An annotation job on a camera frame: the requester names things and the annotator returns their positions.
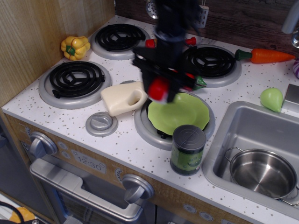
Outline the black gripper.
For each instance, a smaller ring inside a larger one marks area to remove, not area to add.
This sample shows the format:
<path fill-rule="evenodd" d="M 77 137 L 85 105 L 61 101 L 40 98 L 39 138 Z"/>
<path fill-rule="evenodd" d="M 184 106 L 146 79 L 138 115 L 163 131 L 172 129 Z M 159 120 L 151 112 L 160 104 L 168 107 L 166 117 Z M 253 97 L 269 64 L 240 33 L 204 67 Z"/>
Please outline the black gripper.
<path fill-rule="evenodd" d="M 142 73 L 143 86 L 146 93 L 156 77 L 164 77 L 169 80 L 167 103 L 171 103 L 176 94 L 184 87 L 186 73 L 196 76 L 196 71 L 190 68 L 189 63 L 183 57 L 185 41 L 166 42 L 157 40 L 157 47 L 136 47 L 133 49 L 135 58 L 133 65 Z"/>

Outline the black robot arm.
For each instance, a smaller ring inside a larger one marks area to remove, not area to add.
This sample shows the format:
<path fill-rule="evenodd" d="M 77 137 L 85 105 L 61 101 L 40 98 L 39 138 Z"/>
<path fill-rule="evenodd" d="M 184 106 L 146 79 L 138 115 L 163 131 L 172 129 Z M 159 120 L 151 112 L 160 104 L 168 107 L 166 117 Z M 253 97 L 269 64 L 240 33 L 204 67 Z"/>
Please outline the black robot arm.
<path fill-rule="evenodd" d="M 157 0 L 155 48 L 135 48 L 133 65 L 142 73 L 144 90 L 152 101 L 170 103 L 181 89 L 204 87 L 201 73 L 183 56 L 186 31 L 198 19 L 195 0 Z"/>

